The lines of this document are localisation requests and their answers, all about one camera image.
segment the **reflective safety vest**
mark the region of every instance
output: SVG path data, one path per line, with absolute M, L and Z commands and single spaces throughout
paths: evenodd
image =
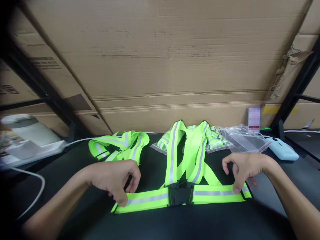
M 170 131 L 167 147 L 165 183 L 158 190 L 127 193 L 128 204 L 125 207 L 121 207 L 116 203 L 111 212 L 127 213 L 176 205 L 243 202 L 251 198 L 252 195 L 246 183 L 239 194 L 234 194 L 233 185 L 222 185 L 212 169 L 204 162 L 207 143 L 206 131 L 208 129 L 209 124 L 206 121 L 194 129 L 187 129 L 182 120 L 175 122 Z M 148 144 L 149 137 L 143 132 L 131 131 L 122 133 L 121 138 L 117 138 L 116 133 L 113 136 L 101 137 L 107 139 L 96 138 L 91 140 L 89 142 L 91 153 L 98 159 L 103 158 L 103 154 L 106 157 L 110 153 L 107 152 L 104 146 L 112 144 L 118 146 L 122 151 L 115 151 L 115 155 L 111 157 L 114 154 L 112 153 L 106 161 L 133 159 L 139 164 L 142 145 Z M 186 134 L 186 141 L 183 159 L 177 165 L 177 146 L 181 139 L 181 133 Z M 137 143 L 131 149 L 134 142 L 133 139 L 136 137 L 135 134 L 140 138 L 137 139 Z M 184 173 L 186 180 L 181 179 Z M 199 185 L 202 177 L 205 178 L 208 185 Z

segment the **black metal shelf frame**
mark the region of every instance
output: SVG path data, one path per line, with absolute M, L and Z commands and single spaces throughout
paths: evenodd
M 60 97 L 11 38 L 4 40 L 1 58 L 39 96 L 39 99 L 0 105 L 0 111 L 46 103 L 69 126 L 69 141 L 73 141 L 75 136 L 83 138 L 92 136 L 72 108 Z
M 299 99 L 320 103 L 319 98 L 303 95 L 303 92 L 306 90 L 308 84 L 320 67 L 320 37 L 314 44 L 312 51 L 313 53 L 307 58 L 306 62 L 304 63 L 296 80 L 290 88 L 286 98 L 284 99 L 278 113 L 276 114 L 270 125 L 270 128 L 272 129 L 274 135 L 281 140 L 284 140 L 285 138 L 283 123 L 286 121 Z

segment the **side release buckle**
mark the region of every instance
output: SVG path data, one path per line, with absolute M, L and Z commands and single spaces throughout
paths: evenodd
M 177 182 L 166 186 L 169 189 L 169 205 L 168 207 L 183 205 L 193 205 L 193 187 L 192 182 Z

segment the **black table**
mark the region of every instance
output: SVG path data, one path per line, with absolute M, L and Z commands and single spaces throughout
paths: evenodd
M 150 135 L 150 143 L 140 157 L 142 174 L 137 192 L 158 189 L 165 179 L 166 156 L 149 146 L 161 134 Z M 275 158 L 268 149 L 265 154 Z M 233 184 L 221 166 L 229 150 L 206 154 L 205 161 L 222 184 Z M 43 206 L 73 174 L 95 163 L 87 141 L 82 142 L 37 173 L 46 179 L 44 192 L 35 206 L 21 219 L 26 221 Z M 320 209 L 320 192 L 316 184 L 320 172 L 302 158 L 280 165 L 301 192 Z M 294 239 L 294 233 L 271 183 L 264 174 L 257 176 L 254 200 L 241 203 L 175 206 L 113 215 L 114 201 L 107 193 L 90 188 L 68 219 L 60 239 Z M 23 212 L 36 197 L 40 180 L 28 177 L 12 189 L 17 212 Z
M 286 132 L 285 136 L 294 144 L 304 149 L 310 156 L 320 162 L 320 134 L 312 132 Z

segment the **adjustable strap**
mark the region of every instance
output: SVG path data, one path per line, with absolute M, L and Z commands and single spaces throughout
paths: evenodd
M 187 135 L 192 135 L 191 139 L 188 138 L 189 140 L 186 140 L 186 151 L 183 156 L 183 158 L 186 158 L 186 179 L 188 182 L 199 184 L 202 179 L 207 143 L 205 133 L 208 128 L 209 124 L 204 121 L 192 133 L 187 133 Z
M 121 207 L 115 204 L 112 213 L 127 213 L 167 207 L 169 204 L 168 188 L 142 193 L 127 193 L 128 204 Z
M 177 182 L 177 146 L 178 133 L 180 130 L 186 130 L 183 122 L 175 122 L 170 132 L 170 139 L 167 149 L 167 170 L 165 178 L 166 186 Z
M 194 204 L 244 202 L 245 199 L 241 193 L 234 194 L 232 188 L 233 185 L 195 185 L 192 199 Z M 245 198 L 252 197 L 246 185 L 243 186 L 242 192 Z

